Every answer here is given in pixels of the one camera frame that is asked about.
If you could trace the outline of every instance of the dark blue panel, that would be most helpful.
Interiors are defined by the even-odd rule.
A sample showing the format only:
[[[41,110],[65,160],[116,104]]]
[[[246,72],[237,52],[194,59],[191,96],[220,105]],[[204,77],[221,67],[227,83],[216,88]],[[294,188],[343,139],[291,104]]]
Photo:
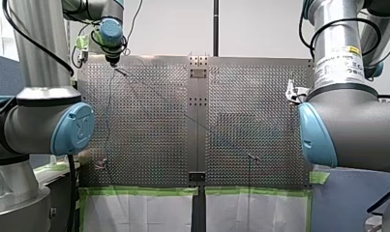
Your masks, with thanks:
[[[314,186],[312,232],[364,231],[367,209],[390,190],[390,173],[321,171],[330,177],[324,186]]]

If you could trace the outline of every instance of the metal clamp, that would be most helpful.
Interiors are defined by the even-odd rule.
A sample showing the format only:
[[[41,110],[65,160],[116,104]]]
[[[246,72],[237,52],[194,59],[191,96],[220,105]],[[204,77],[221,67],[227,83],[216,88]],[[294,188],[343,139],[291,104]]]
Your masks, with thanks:
[[[285,97],[292,103],[303,103],[302,98],[306,98],[309,93],[309,88],[294,87],[294,80],[289,79],[287,84],[287,90],[285,91]]]

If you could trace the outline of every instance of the sticker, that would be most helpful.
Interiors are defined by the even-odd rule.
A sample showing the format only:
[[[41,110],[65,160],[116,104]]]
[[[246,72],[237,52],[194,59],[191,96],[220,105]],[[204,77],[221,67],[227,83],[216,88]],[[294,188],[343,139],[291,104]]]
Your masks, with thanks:
[[[344,81],[348,78],[364,79],[363,59],[360,49],[354,46],[335,48],[331,55],[323,57],[315,66],[316,82],[332,78]]]
[[[345,51],[349,51],[351,53],[361,55],[361,50],[355,46],[342,46],[342,47],[331,48],[331,52],[345,52]]]

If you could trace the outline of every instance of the white label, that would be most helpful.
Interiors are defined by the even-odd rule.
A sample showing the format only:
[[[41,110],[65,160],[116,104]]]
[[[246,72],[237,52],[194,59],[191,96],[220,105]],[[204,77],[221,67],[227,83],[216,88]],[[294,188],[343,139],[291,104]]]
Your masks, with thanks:
[[[325,78],[363,79],[363,60],[360,55],[340,49],[319,60],[315,67],[317,81]]]

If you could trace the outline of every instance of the blue joint cap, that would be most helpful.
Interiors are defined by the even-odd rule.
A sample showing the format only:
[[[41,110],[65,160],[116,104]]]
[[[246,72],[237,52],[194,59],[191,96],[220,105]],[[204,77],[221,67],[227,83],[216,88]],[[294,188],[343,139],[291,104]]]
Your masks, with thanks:
[[[321,117],[310,103],[299,106],[301,146],[306,160],[311,163],[337,166],[333,141]]]
[[[92,107],[84,102],[71,106],[52,135],[50,152],[53,155],[74,155],[82,151],[89,143],[95,126]]]
[[[117,46],[122,43],[122,23],[111,17],[102,20],[99,32],[105,45]]]

